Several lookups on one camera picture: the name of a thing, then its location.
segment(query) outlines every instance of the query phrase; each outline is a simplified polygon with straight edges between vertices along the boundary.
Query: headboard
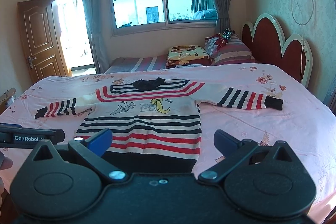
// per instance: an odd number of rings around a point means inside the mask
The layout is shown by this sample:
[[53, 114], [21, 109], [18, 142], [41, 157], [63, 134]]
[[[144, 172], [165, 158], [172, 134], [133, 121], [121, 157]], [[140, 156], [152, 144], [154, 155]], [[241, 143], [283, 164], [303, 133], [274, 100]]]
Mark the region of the headboard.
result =
[[302, 36], [293, 34], [285, 40], [278, 20], [264, 13], [254, 27], [251, 22], [243, 25], [241, 39], [258, 62], [275, 65], [308, 87], [313, 58], [309, 44]]

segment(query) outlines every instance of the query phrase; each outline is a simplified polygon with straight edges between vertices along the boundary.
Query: wooden door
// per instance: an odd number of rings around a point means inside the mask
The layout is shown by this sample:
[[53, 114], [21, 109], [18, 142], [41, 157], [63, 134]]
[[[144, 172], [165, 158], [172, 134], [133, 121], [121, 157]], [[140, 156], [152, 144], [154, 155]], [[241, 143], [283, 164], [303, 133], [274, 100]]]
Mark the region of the wooden door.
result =
[[30, 77], [34, 83], [48, 76], [71, 76], [67, 69], [59, 36], [58, 15], [50, 0], [31, 0], [17, 4], [21, 43]]

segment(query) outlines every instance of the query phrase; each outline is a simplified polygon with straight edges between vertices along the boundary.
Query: human finger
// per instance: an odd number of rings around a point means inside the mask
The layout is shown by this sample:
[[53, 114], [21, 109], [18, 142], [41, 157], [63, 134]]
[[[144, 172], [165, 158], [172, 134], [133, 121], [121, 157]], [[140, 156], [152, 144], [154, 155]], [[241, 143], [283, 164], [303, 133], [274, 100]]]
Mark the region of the human finger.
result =
[[0, 166], [0, 170], [9, 169], [13, 166], [13, 161], [10, 158], [5, 157]]

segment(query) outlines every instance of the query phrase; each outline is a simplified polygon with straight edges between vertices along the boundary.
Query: hand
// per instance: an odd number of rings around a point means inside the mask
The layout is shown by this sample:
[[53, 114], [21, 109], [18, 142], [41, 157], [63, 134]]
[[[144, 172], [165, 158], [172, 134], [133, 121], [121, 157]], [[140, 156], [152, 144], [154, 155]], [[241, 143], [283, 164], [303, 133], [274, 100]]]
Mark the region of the hand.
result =
[[[9, 169], [13, 166], [13, 161], [9, 158], [4, 158], [3, 162], [0, 166], [0, 170], [5, 170], [5, 169]], [[2, 194], [5, 191], [5, 186], [3, 184], [2, 178], [0, 177], [0, 194]], [[0, 196], [0, 207], [2, 205], [2, 197]]]

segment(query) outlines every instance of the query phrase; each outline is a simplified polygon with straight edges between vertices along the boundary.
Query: bed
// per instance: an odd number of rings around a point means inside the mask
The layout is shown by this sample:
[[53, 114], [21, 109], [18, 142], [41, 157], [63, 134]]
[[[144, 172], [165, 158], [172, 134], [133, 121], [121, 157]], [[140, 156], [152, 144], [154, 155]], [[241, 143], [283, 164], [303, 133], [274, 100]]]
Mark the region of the bed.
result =
[[117, 58], [105, 74], [115, 72], [152, 71], [166, 68], [167, 55], [147, 58]]
[[[132, 73], [118, 72], [69, 78], [52, 76], [34, 84], [20, 96], [0, 116], [0, 122], [19, 123], [30, 128], [63, 129], [66, 134], [64, 141], [67, 142], [73, 138], [87, 114], [35, 120], [37, 109], [61, 98], [89, 94], [104, 85], [127, 84], [139, 79], [150, 80], [158, 77], [221, 83], [272, 95], [284, 100], [281, 112], [273, 109], [247, 111], [201, 104], [201, 153], [193, 173], [197, 176], [223, 160], [223, 156], [213, 144], [213, 136], [217, 129], [222, 129], [238, 139], [251, 138], [260, 145], [273, 145], [276, 140], [286, 140], [316, 184], [317, 196], [309, 216], [316, 223], [322, 223], [336, 206], [336, 117], [306, 89], [312, 67], [309, 45], [306, 41], [301, 41], [299, 36], [291, 36], [285, 41], [279, 23], [268, 14], [261, 15], [255, 26], [249, 22], [244, 24], [242, 37], [243, 42], [259, 57], [260, 62], [267, 58], [271, 64], [242, 63], [146, 72], [135, 70]], [[0, 172], [8, 190], [30, 150], [1, 150], [14, 162], [11, 169]]]

